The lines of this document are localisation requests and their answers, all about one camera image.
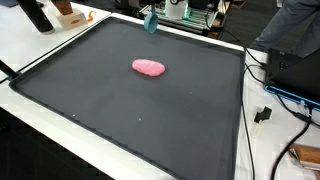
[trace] black device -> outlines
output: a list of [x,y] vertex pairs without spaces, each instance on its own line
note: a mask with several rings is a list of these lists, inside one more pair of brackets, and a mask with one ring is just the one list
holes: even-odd
[[42,34],[51,34],[54,32],[52,24],[36,0],[17,0],[17,2],[38,31]]
[[16,0],[0,0],[0,5],[6,6],[6,7],[14,7],[18,5],[18,2]]
[[301,58],[269,51],[265,90],[320,111],[320,50]]

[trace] black mat border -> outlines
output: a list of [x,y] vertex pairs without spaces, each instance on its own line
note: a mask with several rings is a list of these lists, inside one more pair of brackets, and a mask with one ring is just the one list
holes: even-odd
[[[123,20],[123,19],[118,19],[118,18],[115,18],[115,17],[108,17],[108,18],[104,19],[103,21],[101,21],[100,23],[98,23],[97,25],[95,25],[95,27],[93,27],[90,30],[88,30],[87,32],[85,32],[82,36],[77,37],[74,41],[72,41],[71,43],[69,43],[66,46],[64,46],[63,48],[61,48],[59,51],[57,51],[54,54],[52,54],[51,56],[49,56],[47,59],[44,59],[43,61],[41,61],[40,63],[38,63],[34,67],[32,67],[29,70],[27,70],[25,73],[23,73],[20,76],[18,76],[16,79],[14,79],[13,81],[11,81],[9,83],[9,86],[13,91],[21,94],[22,96],[28,98],[29,100],[32,100],[32,101],[38,103],[39,105],[41,105],[41,106],[43,106],[43,107],[45,107],[45,108],[47,108],[47,109],[49,109],[49,110],[51,110],[53,112],[65,117],[66,119],[70,120],[71,122],[74,122],[77,125],[80,125],[81,127],[83,127],[85,129],[95,133],[96,135],[98,135],[98,136],[108,140],[109,142],[113,143],[114,145],[117,145],[118,147],[125,149],[129,153],[138,156],[139,158],[145,160],[146,162],[148,162],[148,163],[156,166],[157,168],[165,171],[166,173],[172,175],[174,178],[184,180],[186,178],[184,178],[183,176],[175,173],[174,171],[171,171],[169,168],[164,167],[163,165],[157,163],[156,161],[151,160],[150,158],[144,156],[143,154],[141,154],[141,153],[129,148],[125,144],[119,143],[118,141],[114,140],[111,136],[106,136],[106,135],[96,131],[96,129],[90,128],[87,125],[82,124],[80,122],[80,120],[77,120],[74,117],[68,116],[63,112],[60,112],[60,111],[58,111],[58,110],[56,110],[54,108],[51,108],[50,105],[45,104],[43,102],[40,102],[39,100],[35,99],[34,97],[29,96],[29,95],[21,92],[17,87],[18,83],[22,82],[23,80],[25,80],[26,78],[31,76],[33,73],[35,73],[39,69],[43,68],[44,66],[54,62],[55,61],[54,60],[55,56],[62,55],[65,51],[70,50],[70,48],[72,48],[73,45],[76,45],[77,43],[81,43],[82,41],[85,40],[85,38],[87,36],[93,35],[96,29],[102,28],[102,27],[104,27],[104,25],[107,25],[107,24],[113,23],[113,22],[126,24],[126,25],[132,26],[134,28],[143,29],[143,26],[140,25],[140,24],[137,24],[137,23],[134,23],[134,22],[130,22],[130,21],[126,21],[126,20]],[[244,62],[245,62],[245,53],[243,51],[226,48],[226,47],[223,47],[223,46],[220,46],[220,45],[211,44],[211,43],[208,43],[208,42],[204,42],[204,41],[201,41],[201,40],[193,39],[193,38],[190,38],[190,37],[185,37],[185,36],[178,35],[178,34],[173,34],[173,33],[167,32],[167,31],[163,31],[163,30],[157,30],[156,34],[161,35],[161,36],[165,36],[165,37],[169,37],[169,38],[173,38],[173,39],[176,39],[176,40],[181,40],[181,41],[188,40],[190,43],[196,44],[196,45],[201,46],[203,48],[215,49],[215,50],[219,50],[221,52],[229,53],[229,54],[232,54],[232,55],[235,55],[235,56],[240,56],[240,60],[241,60],[240,72],[241,73],[239,74],[239,79],[241,80],[241,78],[242,78],[241,75],[242,75],[242,72],[244,71]],[[240,90],[242,90],[243,84],[240,84],[240,88],[241,89],[239,89],[239,92],[240,92]],[[239,119],[240,119],[241,104],[239,103],[238,105],[236,104],[235,106],[240,107],[239,111],[238,111]],[[236,157],[236,155],[237,155],[237,141],[238,141],[238,131],[239,131],[240,120],[237,121],[237,122],[238,123],[233,127],[233,136],[232,137],[234,139],[233,139],[232,145],[235,146],[233,148],[233,150],[234,150],[234,152],[232,154],[233,157]],[[233,164],[233,178],[232,179],[234,179],[235,167],[236,167],[236,158],[234,158],[234,161],[233,161],[232,164]]]

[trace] pink putty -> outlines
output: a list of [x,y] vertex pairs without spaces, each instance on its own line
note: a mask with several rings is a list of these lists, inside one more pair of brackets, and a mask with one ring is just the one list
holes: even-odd
[[163,64],[147,59],[135,60],[132,63],[132,68],[149,76],[160,76],[166,70]]

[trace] person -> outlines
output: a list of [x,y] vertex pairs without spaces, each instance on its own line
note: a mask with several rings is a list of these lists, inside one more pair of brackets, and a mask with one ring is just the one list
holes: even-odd
[[315,15],[291,53],[306,57],[320,48],[320,0],[287,0],[250,48],[267,52],[289,30]]

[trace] black cable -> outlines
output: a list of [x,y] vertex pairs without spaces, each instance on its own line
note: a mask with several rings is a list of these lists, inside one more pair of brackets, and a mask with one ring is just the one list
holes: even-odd
[[227,31],[227,30],[223,30],[223,31],[229,33],[233,38],[235,38],[235,39],[241,44],[241,46],[243,47],[243,49],[245,50],[245,52],[247,52],[254,61],[256,61],[258,64],[260,64],[260,65],[263,66],[263,67],[266,66],[265,63],[262,63],[262,62],[258,61],[258,60],[250,53],[250,51],[248,50],[248,48],[247,48],[233,33],[231,33],[230,31]]
[[246,69],[243,72],[242,79],[241,79],[242,86],[240,87],[240,97],[241,97],[241,106],[242,106],[242,113],[243,113],[243,119],[244,119],[244,127],[245,127],[245,130],[246,130],[246,136],[247,136],[248,148],[249,148],[249,154],[250,154],[250,160],[251,160],[252,179],[255,180],[255,178],[256,178],[255,174],[256,173],[255,173],[255,168],[254,168],[254,162],[253,162],[252,149],[251,149],[250,137],[249,137],[249,132],[248,132],[248,125],[247,125],[245,107],[244,107],[244,103],[243,103],[244,76],[246,74],[246,71],[252,66],[257,66],[257,65],[249,65],[249,66],[246,67]]
[[302,129],[302,131],[299,133],[299,134],[297,134],[287,145],[286,145],[286,147],[281,151],[281,153],[280,153],[280,155],[278,156],[278,158],[276,159],[276,161],[275,161],[275,163],[274,163],[274,165],[273,165],[273,167],[272,167],[272,171],[271,171],[271,180],[274,180],[274,178],[275,178],[275,174],[276,174],[276,171],[277,171],[277,167],[278,167],[278,165],[279,165],[279,163],[280,163],[280,161],[281,161],[281,159],[283,158],[283,156],[286,154],[286,152],[289,150],[289,148],[290,148],[290,146],[297,140],[297,139],[299,139],[305,132],[307,132],[307,130],[309,129],[309,127],[310,127],[310,124],[311,124],[311,114],[312,114],[312,109],[311,108],[309,108],[309,111],[310,111],[310,117],[306,117],[306,116],[304,116],[304,117],[300,117],[300,118],[305,118],[306,120],[308,120],[307,122],[306,122],[306,125],[305,125],[305,127]]
[[256,80],[256,81],[258,81],[258,82],[260,82],[261,84],[264,84],[264,82],[263,81],[261,81],[260,79],[258,79],[253,73],[252,73],[252,71],[251,71],[251,69],[250,69],[250,67],[247,65],[247,64],[245,64],[246,65],[246,67],[248,68],[248,70],[249,70],[249,73],[251,74],[251,76]]
[[[279,95],[278,93],[275,93],[275,94],[276,94],[276,96],[278,97],[278,99],[280,100],[282,106],[283,106],[288,112],[290,112],[293,116],[297,117],[297,118],[300,119],[301,121],[303,121],[303,122],[308,122],[308,120],[306,120],[306,119],[301,119],[301,118],[299,118],[300,116],[302,116],[302,114],[301,114],[301,113],[298,113],[298,112],[294,112],[294,111],[292,111],[291,109],[289,109],[288,106],[283,102],[283,100],[282,100],[282,98],[280,97],[280,95]],[[317,127],[317,128],[320,129],[320,124],[318,124],[318,123],[316,123],[316,122],[314,122],[314,121],[312,121],[312,120],[311,120],[311,124],[312,124],[313,126],[315,126],[315,127]]]

